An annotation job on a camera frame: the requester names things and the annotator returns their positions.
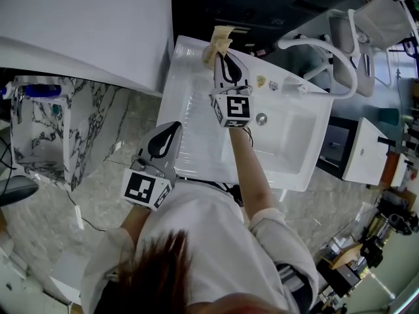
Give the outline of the grey chair base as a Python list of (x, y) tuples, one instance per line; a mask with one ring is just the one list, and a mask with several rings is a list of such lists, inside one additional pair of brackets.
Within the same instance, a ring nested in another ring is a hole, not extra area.
[(4, 207), (24, 200), (39, 189), (39, 185), (32, 179), (17, 175), (0, 181), (0, 207)]

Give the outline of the black faucet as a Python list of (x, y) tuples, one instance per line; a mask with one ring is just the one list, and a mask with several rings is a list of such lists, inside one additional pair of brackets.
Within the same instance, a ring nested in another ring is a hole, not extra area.
[(395, 151), (397, 149), (397, 142), (394, 140), (378, 137), (377, 141), (383, 145), (387, 145), (389, 151)]

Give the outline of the person's left forearm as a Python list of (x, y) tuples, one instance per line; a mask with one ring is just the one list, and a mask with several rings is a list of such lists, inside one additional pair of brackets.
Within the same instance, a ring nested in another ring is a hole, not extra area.
[(120, 225), (121, 228), (128, 232), (134, 243), (137, 243), (139, 235), (150, 213), (151, 211), (149, 209), (134, 205)]

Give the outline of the marble pattern sink cabinet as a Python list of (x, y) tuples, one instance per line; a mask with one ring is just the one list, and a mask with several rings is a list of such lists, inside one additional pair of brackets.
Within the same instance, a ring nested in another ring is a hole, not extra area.
[[(11, 105), (11, 152), (14, 166), (29, 176), (68, 192), (124, 145), (131, 91), (102, 82), (59, 76), (17, 76)], [(22, 123), (15, 114), (17, 89), (28, 84), (57, 84), (58, 97), (29, 97)], [(53, 104), (63, 115), (52, 115)]]

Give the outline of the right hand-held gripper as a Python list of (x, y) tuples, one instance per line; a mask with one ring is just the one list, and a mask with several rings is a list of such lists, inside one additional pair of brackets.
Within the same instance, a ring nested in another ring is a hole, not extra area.
[(254, 119), (248, 68), (235, 55), (218, 52), (214, 61), (214, 85), (209, 96), (219, 125), (229, 129), (248, 127)]

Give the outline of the narrow white sink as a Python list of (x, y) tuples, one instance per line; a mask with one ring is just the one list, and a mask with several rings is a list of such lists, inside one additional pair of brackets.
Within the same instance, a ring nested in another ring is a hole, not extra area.
[(395, 169), (395, 173), (390, 184), (391, 187), (399, 187), (401, 185), (408, 166), (407, 162), (408, 158), (404, 154), (400, 154), (397, 167)]

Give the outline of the person's right forearm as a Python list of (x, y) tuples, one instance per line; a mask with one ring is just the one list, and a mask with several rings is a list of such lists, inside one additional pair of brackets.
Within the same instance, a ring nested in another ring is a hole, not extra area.
[(251, 220), (259, 211), (272, 208), (275, 198), (244, 129), (229, 129), (245, 212)]

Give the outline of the chrome faucet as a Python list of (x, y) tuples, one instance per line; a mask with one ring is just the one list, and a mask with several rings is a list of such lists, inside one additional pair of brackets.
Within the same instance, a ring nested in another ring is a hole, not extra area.
[(16, 119), (17, 119), (18, 124), (22, 123), (22, 103), (23, 103), (23, 100), (25, 100), (25, 98), (26, 98), (26, 89), (23, 87), (17, 89), (14, 107), (15, 107), (15, 114), (16, 114)]

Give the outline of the wooden sink stand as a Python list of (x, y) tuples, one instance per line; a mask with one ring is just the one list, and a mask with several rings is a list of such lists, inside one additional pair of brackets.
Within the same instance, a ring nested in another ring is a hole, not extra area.
[(399, 154), (396, 154), (395, 152), (389, 151), (386, 164), (384, 166), (384, 170), (382, 172), (380, 182), (378, 185), (370, 185), (367, 184), (366, 188), (369, 190), (374, 189), (383, 189), (386, 190), (390, 187), (393, 177), (395, 175), (397, 164), (399, 161)]

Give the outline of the person's white shirt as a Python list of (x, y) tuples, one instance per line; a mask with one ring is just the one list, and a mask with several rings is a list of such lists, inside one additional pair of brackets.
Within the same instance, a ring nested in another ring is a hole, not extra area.
[(277, 208), (259, 211), (245, 224), (238, 204), (205, 184), (178, 183), (152, 212), (134, 243), (123, 228), (105, 232), (81, 283), (85, 314), (108, 312), (116, 302), (123, 266), (138, 260), (154, 239), (187, 233), (191, 255), (190, 304), (213, 302), (234, 293), (258, 296), (290, 310), (276, 266), (289, 264), (318, 281), (313, 258)]

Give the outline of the teal stool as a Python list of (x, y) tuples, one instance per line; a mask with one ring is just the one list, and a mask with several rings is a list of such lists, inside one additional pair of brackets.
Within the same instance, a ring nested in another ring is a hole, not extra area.
[(397, 126), (399, 124), (400, 113), (398, 108), (379, 108), (378, 120), (382, 123)]

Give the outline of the white curved faucet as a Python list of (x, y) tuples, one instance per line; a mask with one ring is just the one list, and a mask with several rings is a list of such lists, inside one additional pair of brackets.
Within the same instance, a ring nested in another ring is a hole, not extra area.
[(328, 42), (319, 40), (319, 39), (313, 39), (313, 38), (307, 38), (303, 37), (300, 39), (280, 39), (278, 41), (278, 47), (285, 50), (286, 48), (289, 48), (291, 46), (299, 46), (299, 45), (310, 45), (310, 46), (318, 46), (320, 48), (323, 48), (330, 53), (332, 53), (336, 58), (338, 58), (342, 64), (347, 69), (352, 85), (348, 92), (345, 94), (331, 94), (331, 93), (324, 93), (324, 92), (312, 92), (310, 90), (304, 90), (299, 92), (302, 96), (305, 97), (315, 97), (315, 98), (325, 98), (328, 97), (330, 99), (348, 99), (352, 97), (357, 90), (357, 75), (355, 69), (352, 67), (351, 61), (337, 48), (335, 48), (333, 45), (329, 44)]

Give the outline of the white office chair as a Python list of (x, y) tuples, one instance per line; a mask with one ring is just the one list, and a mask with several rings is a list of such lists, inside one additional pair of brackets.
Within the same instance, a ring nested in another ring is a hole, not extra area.
[(412, 32), (410, 15), (402, 3), (370, 0), (357, 10), (327, 13), (330, 32), (320, 39), (333, 45), (349, 59), (357, 75), (357, 93), (370, 97), (375, 76), (374, 53), (388, 49)]

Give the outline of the wooden round board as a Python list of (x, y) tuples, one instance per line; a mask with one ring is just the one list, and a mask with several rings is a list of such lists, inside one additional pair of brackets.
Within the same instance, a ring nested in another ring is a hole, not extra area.
[(345, 264), (356, 260), (360, 255), (360, 251), (362, 248), (361, 243), (355, 243), (346, 247), (342, 250), (342, 252), (329, 264), (332, 270), (336, 270)]

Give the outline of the white bottle with blue cap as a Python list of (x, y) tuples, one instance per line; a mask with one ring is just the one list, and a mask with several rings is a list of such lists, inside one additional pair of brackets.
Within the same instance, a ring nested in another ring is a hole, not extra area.
[(14, 82), (8, 82), (4, 87), (0, 88), (0, 98), (10, 99), (14, 96), (16, 85)]

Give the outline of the blue plastic bottle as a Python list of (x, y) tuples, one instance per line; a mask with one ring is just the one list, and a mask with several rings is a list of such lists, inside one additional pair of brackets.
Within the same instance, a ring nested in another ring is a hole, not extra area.
[(29, 97), (58, 97), (62, 87), (57, 84), (28, 84), (25, 93)]

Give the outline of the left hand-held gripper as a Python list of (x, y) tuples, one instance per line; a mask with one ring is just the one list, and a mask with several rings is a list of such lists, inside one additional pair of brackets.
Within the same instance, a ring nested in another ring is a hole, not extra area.
[(174, 166), (182, 134), (180, 122), (167, 122), (141, 139), (139, 156), (132, 156), (132, 165), (125, 169), (123, 175), (122, 199), (152, 211), (160, 209), (175, 186), (177, 175)]

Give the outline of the large white ceramic sink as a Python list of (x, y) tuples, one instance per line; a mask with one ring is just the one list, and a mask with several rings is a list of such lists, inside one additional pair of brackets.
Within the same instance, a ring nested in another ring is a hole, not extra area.
[[(210, 103), (213, 71), (202, 61), (207, 42), (186, 36), (176, 41), (158, 124), (179, 121), (183, 136), (175, 170), (179, 176), (235, 184), (238, 181), (228, 130), (222, 128)], [(305, 97), (304, 90), (324, 92), (314, 84), (276, 65), (235, 51), (249, 69), (255, 113), (268, 121), (252, 121), (253, 149), (272, 188), (303, 192), (319, 157), (333, 100)], [(257, 75), (266, 77), (257, 87)], [(273, 92), (268, 83), (278, 83)]]

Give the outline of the black metal sink stand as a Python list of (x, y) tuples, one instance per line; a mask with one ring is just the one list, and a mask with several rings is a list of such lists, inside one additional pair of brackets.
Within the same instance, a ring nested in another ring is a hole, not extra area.
[(316, 167), (342, 180), (357, 126), (358, 121), (330, 116)]

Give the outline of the black box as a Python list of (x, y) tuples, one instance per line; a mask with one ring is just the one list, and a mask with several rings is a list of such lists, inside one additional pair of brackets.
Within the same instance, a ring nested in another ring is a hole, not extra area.
[(347, 264), (332, 270), (329, 263), (322, 259), (316, 267), (319, 274), (340, 298), (349, 293), (361, 281), (359, 275)]

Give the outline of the square white sink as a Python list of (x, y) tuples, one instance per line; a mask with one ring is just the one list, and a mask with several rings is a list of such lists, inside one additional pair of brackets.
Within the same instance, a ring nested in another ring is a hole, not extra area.
[(344, 181), (378, 186), (388, 153), (388, 145), (379, 142), (379, 137), (387, 139), (369, 120), (359, 120), (348, 163), (342, 175)]

